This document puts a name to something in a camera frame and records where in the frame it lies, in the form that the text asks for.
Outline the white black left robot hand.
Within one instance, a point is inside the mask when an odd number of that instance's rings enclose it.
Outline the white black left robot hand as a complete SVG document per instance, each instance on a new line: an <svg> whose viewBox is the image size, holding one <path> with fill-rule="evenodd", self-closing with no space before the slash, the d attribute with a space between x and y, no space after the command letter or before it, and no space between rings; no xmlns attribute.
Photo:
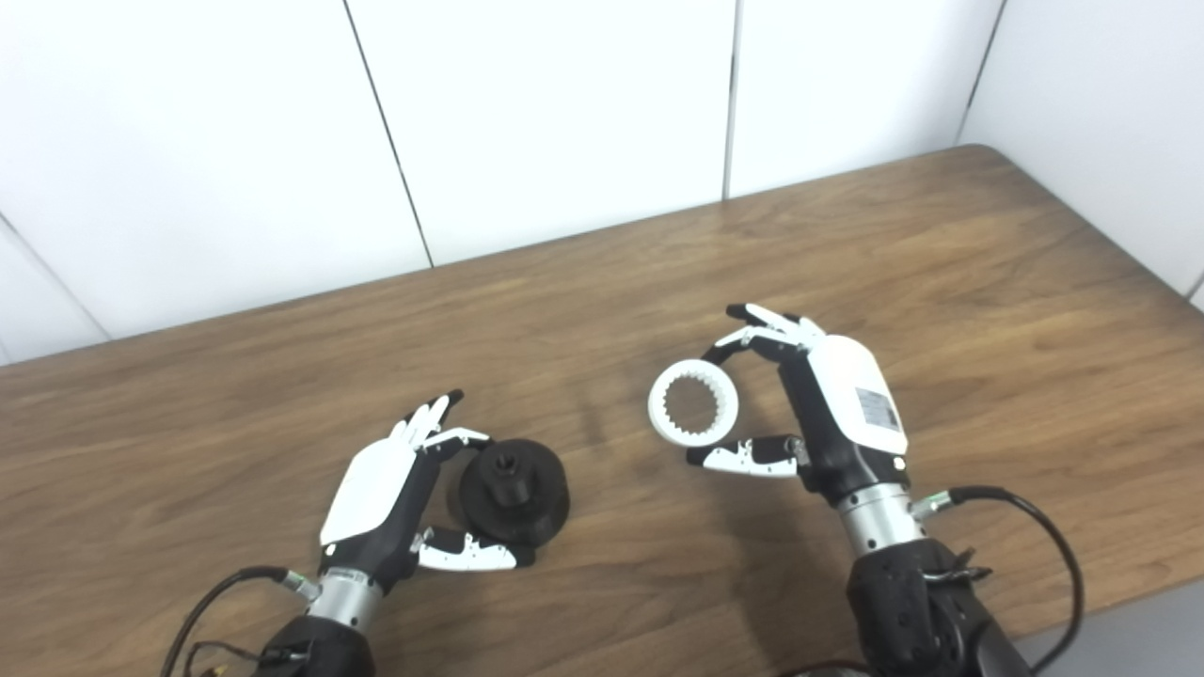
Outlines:
<svg viewBox="0 0 1204 677"><path fill-rule="evenodd" d="M421 526L442 465L460 451L485 451L494 442L485 432L444 428L461 399L455 389L421 404L353 457L320 528L318 591L307 616L365 634L394 587L420 567L491 573L536 561L535 549L523 544Z"/></svg>

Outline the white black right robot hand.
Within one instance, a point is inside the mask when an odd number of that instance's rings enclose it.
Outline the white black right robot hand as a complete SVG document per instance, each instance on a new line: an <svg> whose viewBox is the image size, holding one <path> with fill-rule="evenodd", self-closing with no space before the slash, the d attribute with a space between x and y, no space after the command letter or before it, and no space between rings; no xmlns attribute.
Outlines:
<svg viewBox="0 0 1204 677"><path fill-rule="evenodd" d="M743 329L718 338L704 361L754 352L777 371L799 432L687 449L689 465L762 479L795 476L838 511L856 557L926 537L911 514L908 438L877 358L856 338L756 304L726 310Z"/></svg>

